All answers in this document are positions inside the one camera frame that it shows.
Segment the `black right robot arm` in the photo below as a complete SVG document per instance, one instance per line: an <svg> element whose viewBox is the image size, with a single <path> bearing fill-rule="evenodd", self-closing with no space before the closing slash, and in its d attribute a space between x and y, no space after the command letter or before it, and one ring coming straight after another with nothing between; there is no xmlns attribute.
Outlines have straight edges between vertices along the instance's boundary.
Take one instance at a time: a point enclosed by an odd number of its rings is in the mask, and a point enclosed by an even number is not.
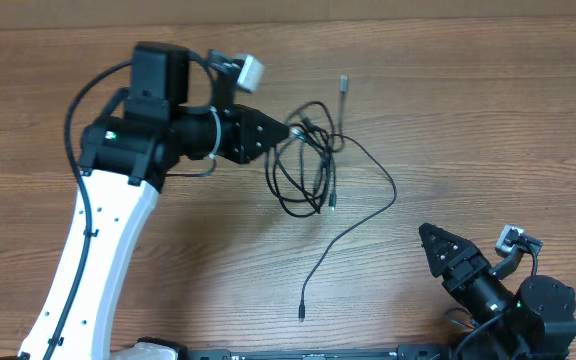
<svg viewBox="0 0 576 360"><path fill-rule="evenodd" d="M441 359L565 359L576 337L575 290L538 273L543 242L504 226L493 266L471 241L424 223L419 236L433 277L471 319Z"/></svg>

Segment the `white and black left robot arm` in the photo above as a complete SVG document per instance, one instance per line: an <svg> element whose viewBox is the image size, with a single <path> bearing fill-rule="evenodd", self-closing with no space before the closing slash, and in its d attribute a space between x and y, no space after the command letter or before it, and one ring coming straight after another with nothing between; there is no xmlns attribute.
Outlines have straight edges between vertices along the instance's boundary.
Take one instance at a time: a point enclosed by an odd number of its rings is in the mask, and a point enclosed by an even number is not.
<svg viewBox="0 0 576 360"><path fill-rule="evenodd" d="M18 357L108 359L114 315L140 233L182 158L247 164L289 128L240 105L262 63L250 54L201 56L140 42L118 89L79 142L64 145L77 197L70 231L42 311Z"/></svg>

